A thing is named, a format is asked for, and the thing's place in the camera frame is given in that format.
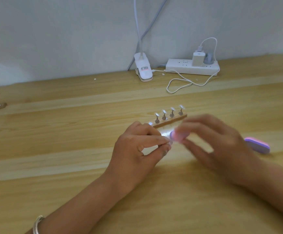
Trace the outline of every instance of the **silver bracelet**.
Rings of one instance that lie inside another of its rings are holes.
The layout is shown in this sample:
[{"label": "silver bracelet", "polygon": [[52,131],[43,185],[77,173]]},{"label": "silver bracelet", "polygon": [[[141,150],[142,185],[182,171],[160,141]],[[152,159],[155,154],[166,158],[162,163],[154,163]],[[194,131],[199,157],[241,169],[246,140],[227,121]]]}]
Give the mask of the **silver bracelet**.
[{"label": "silver bracelet", "polygon": [[35,220],[34,224],[33,224],[33,234],[39,234],[38,233],[38,223],[40,221],[42,221],[44,219],[44,217],[41,215],[41,216],[38,216],[38,218]]}]

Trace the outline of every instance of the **hand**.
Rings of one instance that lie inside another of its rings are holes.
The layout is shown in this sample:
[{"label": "hand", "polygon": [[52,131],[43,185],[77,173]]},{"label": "hand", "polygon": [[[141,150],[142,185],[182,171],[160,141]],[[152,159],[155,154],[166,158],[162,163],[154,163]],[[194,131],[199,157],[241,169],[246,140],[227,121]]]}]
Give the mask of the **hand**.
[{"label": "hand", "polygon": [[[134,122],[116,141],[105,175],[115,182],[123,196],[127,195],[171,149],[169,142],[169,138],[149,124]],[[142,153],[144,148],[155,145],[159,147],[150,154]]]},{"label": "hand", "polygon": [[176,135],[189,133],[197,134],[214,150],[207,153],[188,139],[181,141],[206,168],[234,184],[246,187],[258,179],[263,161],[254,154],[236,129],[212,115],[204,114],[184,119],[175,129]]}]

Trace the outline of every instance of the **wooden table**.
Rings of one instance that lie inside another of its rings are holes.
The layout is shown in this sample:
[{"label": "wooden table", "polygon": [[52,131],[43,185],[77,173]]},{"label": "wooden table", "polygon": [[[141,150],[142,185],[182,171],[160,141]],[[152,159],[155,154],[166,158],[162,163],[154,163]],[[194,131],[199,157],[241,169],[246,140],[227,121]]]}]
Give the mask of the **wooden table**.
[{"label": "wooden table", "polygon": [[[243,136],[268,142],[272,154],[264,157],[283,165],[283,55],[220,65],[206,86],[172,95],[166,86],[177,75],[162,72],[146,83],[130,71],[0,87],[0,101],[8,103],[0,110],[0,233],[24,233],[38,215],[49,214],[103,173],[127,126],[179,104],[189,115],[214,114]],[[167,134],[176,125],[160,131]],[[283,234],[283,215],[174,144],[93,233]]]}]

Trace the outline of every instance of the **person's left hand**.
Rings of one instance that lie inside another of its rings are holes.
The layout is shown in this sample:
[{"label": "person's left hand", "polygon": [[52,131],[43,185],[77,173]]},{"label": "person's left hand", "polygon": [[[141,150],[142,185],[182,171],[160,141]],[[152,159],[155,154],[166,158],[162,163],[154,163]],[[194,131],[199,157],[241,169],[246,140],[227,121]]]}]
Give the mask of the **person's left hand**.
[{"label": "person's left hand", "polygon": [[[130,125],[116,141],[109,166],[104,175],[116,184],[123,196],[141,183],[147,174],[171,149],[171,140],[139,121]],[[155,145],[157,149],[144,155],[142,150]]]}]

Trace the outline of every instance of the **wall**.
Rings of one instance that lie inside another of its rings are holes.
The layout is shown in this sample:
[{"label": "wall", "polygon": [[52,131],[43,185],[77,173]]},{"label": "wall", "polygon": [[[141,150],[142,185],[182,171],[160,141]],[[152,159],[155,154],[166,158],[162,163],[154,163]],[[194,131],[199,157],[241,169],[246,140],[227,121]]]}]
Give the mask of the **wall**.
[{"label": "wall", "polygon": [[[162,1],[137,0],[141,32]],[[156,67],[210,36],[218,59],[283,53],[283,0],[169,0],[144,52]],[[0,0],[0,85],[125,70],[136,43],[133,0]]]}]

